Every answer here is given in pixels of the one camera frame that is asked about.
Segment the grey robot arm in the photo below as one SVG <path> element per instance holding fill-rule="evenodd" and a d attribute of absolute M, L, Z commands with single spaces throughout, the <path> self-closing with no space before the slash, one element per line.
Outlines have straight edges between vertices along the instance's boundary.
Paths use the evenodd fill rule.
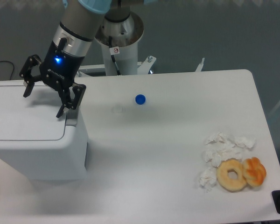
<path fill-rule="evenodd" d="M 70 0 L 44 60 L 29 56 L 19 73 L 26 85 L 23 96 L 28 97 L 41 81 L 58 92 L 62 104 L 57 117 L 78 108 L 86 87 L 74 79 L 93 41 L 101 45 L 106 75 L 136 75 L 144 25 L 130 7 L 147 4 L 147 0 Z"/>

